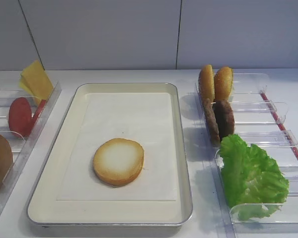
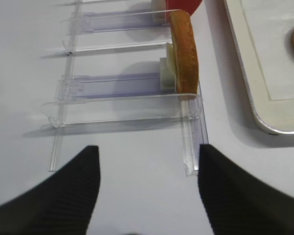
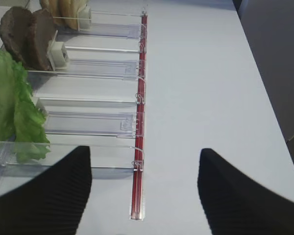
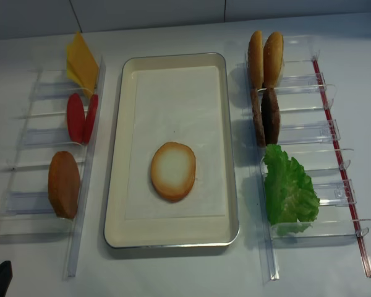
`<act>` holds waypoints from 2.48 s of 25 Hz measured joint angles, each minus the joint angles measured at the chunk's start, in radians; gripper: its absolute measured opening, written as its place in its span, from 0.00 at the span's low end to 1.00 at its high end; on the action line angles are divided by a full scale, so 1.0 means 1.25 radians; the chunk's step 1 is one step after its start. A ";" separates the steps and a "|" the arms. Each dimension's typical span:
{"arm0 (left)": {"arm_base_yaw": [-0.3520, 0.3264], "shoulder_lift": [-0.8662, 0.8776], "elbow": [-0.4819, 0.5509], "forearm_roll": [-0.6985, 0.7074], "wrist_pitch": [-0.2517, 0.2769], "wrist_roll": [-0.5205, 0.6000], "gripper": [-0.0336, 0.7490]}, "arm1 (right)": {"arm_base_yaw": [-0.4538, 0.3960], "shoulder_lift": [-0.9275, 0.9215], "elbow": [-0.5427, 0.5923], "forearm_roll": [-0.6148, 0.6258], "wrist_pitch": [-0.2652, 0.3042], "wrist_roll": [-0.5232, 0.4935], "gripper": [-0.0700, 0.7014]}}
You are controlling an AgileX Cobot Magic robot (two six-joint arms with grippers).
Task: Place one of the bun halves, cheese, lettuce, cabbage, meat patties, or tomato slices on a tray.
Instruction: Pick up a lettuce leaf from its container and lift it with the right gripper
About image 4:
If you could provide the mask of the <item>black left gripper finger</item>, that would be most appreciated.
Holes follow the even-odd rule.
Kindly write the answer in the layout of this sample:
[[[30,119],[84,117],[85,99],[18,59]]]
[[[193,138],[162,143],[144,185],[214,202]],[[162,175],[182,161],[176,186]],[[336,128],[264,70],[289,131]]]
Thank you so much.
[[[6,260],[0,264],[0,297],[5,297],[12,280],[12,264]]]

